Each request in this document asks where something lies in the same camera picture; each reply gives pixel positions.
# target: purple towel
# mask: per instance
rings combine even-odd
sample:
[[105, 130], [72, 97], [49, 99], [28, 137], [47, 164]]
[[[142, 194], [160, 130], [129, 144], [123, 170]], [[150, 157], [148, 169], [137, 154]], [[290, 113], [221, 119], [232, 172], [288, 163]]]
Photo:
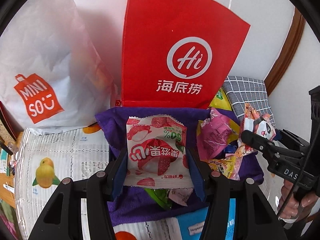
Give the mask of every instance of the purple towel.
[[[232, 111], [220, 109], [219, 111], [239, 123]], [[209, 113], [210, 110], [195, 108], [115, 107], [97, 114], [96, 119], [109, 142], [110, 153], [117, 157], [120, 150], [126, 145], [126, 123], [129, 116], [142, 118], [155, 114], [171, 115], [187, 127], [186, 147], [196, 147], [198, 120], [209, 118]], [[255, 155], [251, 154], [243, 158], [239, 176], [241, 179], [252, 177], [255, 181], [263, 181], [263, 172]], [[108, 208], [112, 224], [116, 226], [123, 223], [174, 217], [206, 206], [195, 192], [192, 193], [187, 204], [187, 207], [182, 207], [174, 203], [170, 211], [165, 211], [150, 198], [143, 188], [124, 186], [122, 194], [114, 202], [108, 202]]]

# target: screw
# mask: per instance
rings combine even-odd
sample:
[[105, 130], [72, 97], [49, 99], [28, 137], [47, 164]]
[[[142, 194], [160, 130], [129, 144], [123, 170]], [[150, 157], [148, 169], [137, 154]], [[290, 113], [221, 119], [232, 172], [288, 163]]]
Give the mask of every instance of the screw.
[[211, 172], [211, 175], [212, 175], [212, 177], [220, 177], [220, 172], [218, 172], [218, 171], [213, 171], [213, 172]]
[[254, 180], [252, 178], [247, 178], [245, 180], [248, 184], [253, 184], [254, 183]]
[[98, 172], [97, 172], [97, 177], [98, 177], [98, 178], [101, 178], [101, 177], [103, 177], [105, 174], [106, 174], [106, 173], [105, 173], [104, 171], [98, 171]]
[[71, 179], [70, 178], [64, 178], [63, 180], [62, 180], [62, 183], [63, 184], [69, 184], [71, 182]]

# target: black cable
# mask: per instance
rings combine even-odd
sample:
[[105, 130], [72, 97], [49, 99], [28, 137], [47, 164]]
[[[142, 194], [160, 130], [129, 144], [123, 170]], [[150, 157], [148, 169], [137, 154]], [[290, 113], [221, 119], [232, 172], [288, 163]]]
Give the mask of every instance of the black cable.
[[312, 152], [312, 149], [313, 149], [313, 147], [315, 146], [315, 143], [316, 143], [316, 140], [317, 140], [319, 131], [320, 131], [320, 123], [319, 123], [319, 125], [318, 125], [318, 129], [317, 129], [317, 131], [316, 131], [316, 135], [315, 135], [315, 137], [313, 138], [313, 141], [312, 141], [312, 143], [311, 143], [311, 145], [310, 145], [310, 148], [309, 148], [309, 150], [308, 150], [308, 153], [307, 153], [307, 155], [305, 156], [304, 163], [303, 163], [303, 165], [302, 165], [302, 167], [301, 167], [301, 169], [300, 169], [299, 175], [298, 175], [297, 179], [295, 180], [292, 188], [290, 189], [289, 194], [287, 195], [286, 199], [284, 200], [283, 205], [282, 205], [281, 208], [279, 209], [279, 211], [278, 211], [278, 213], [277, 213], [277, 217], [279, 217], [279, 216], [281, 215], [281, 213], [282, 213], [282, 211], [284, 210], [285, 206], [286, 206], [287, 203], [289, 202], [289, 200], [290, 200], [290, 198], [291, 198], [291, 196], [292, 196], [292, 194], [293, 194], [294, 189], [296, 188], [297, 184], [299, 183], [299, 181], [300, 181], [300, 179], [301, 179], [301, 177], [302, 177], [303, 171], [304, 171], [304, 169], [305, 169], [306, 166], [307, 166], [307, 162], [308, 162], [308, 159], [309, 159], [310, 154], [311, 154], [311, 152]]
[[2, 141], [0, 141], [0, 148], [4, 149], [9, 155], [13, 154], [13, 152], [10, 151], [10, 149]]

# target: lychee candy packet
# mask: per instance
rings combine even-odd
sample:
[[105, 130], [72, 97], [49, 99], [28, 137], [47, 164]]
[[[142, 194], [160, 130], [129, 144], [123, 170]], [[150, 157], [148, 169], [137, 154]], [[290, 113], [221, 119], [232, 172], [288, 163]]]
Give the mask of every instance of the lychee candy packet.
[[193, 187], [185, 151], [187, 128], [169, 115], [127, 121], [126, 186]]

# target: checkered pillow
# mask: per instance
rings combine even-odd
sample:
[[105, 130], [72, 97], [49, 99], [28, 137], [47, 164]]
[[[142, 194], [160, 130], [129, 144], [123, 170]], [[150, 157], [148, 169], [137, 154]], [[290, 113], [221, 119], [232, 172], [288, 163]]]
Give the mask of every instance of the checkered pillow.
[[244, 103], [249, 102], [261, 114], [270, 114], [270, 122], [272, 126], [275, 126], [263, 80], [227, 76], [222, 87], [228, 95], [233, 111], [240, 121], [244, 117]]

